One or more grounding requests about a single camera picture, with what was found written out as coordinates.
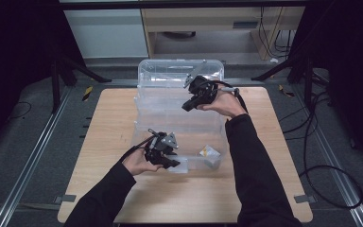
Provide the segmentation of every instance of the white wall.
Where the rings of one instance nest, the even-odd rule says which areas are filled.
[[[147,58],[147,45],[139,9],[67,10],[64,13],[84,59]]]

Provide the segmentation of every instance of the person's right hand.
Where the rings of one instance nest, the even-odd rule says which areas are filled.
[[[223,92],[220,90],[217,91],[216,98],[211,104],[198,105],[197,109],[202,111],[216,111],[231,118],[247,113],[231,92]]]

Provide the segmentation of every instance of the hand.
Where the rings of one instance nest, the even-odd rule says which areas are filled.
[[[147,162],[144,154],[145,151],[139,148],[123,161],[123,166],[125,166],[131,175],[135,176],[145,171],[156,172],[159,168],[163,167],[162,165],[153,165]]]
[[[211,104],[198,105],[197,109],[202,111],[216,111],[231,118],[247,113],[232,93],[220,90],[217,91],[216,98]]]

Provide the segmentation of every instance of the person's left hand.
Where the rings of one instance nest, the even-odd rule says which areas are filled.
[[[153,165],[148,162],[144,154],[144,149],[139,148],[123,161],[123,165],[131,175],[135,176],[145,171],[156,172],[159,168],[163,167],[162,165]]]

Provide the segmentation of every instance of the gray carpet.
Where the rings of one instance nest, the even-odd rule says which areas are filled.
[[[259,76],[269,68],[270,66],[266,65],[226,65],[225,79],[229,79],[230,83],[233,83],[234,79],[240,79],[239,81],[243,79],[243,81],[247,82],[250,81],[249,78]],[[137,78],[137,67],[135,66],[120,68],[96,67],[91,69],[108,79],[136,80]],[[253,84],[267,88],[279,119],[302,107],[296,96],[286,96],[278,89],[278,85],[283,84],[286,92],[295,91],[293,86],[289,85],[285,80],[287,73],[288,70],[281,72],[273,79],[268,79],[265,83]],[[20,203],[52,204],[55,197],[63,195],[66,190],[83,143],[82,135],[85,135],[88,130],[84,128],[90,121],[87,117],[93,115],[100,92],[111,87],[98,84],[80,73],[77,73],[77,75],[78,83],[72,88],[64,113],[47,144]],[[94,86],[93,91],[87,101],[82,101],[85,89],[90,85]],[[315,86],[314,90],[319,93],[323,88]],[[50,79],[44,79],[29,85],[22,92],[19,101],[30,103],[31,110],[26,113],[29,108],[28,105],[19,103],[13,110],[12,116],[26,114],[10,119],[0,132],[0,203],[5,201],[14,186],[30,152],[43,131],[44,124],[46,124],[50,116],[52,108]],[[344,168],[358,180],[363,189],[363,152],[351,148],[350,138],[346,134],[344,126],[342,126],[334,108],[328,106],[327,101],[323,101],[318,105],[316,113],[319,127],[328,138],[328,142],[337,158]],[[304,111],[299,111],[281,121],[281,127],[284,131],[292,129],[303,122],[305,118]],[[304,129],[285,135],[285,138],[289,139],[287,144],[298,172],[303,171],[303,140],[290,139],[302,137],[303,135]],[[314,135],[308,138],[307,156],[309,166],[325,164]],[[343,202],[329,170],[315,171],[311,173],[311,179],[327,198],[336,202]],[[302,178],[302,184],[306,194],[315,195],[305,178]],[[321,198],[317,198],[319,201],[311,204],[314,219],[310,223],[304,224],[304,226],[357,226],[349,210],[338,209]],[[19,209],[13,214],[9,226],[61,226],[57,221],[57,214],[58,211]]]

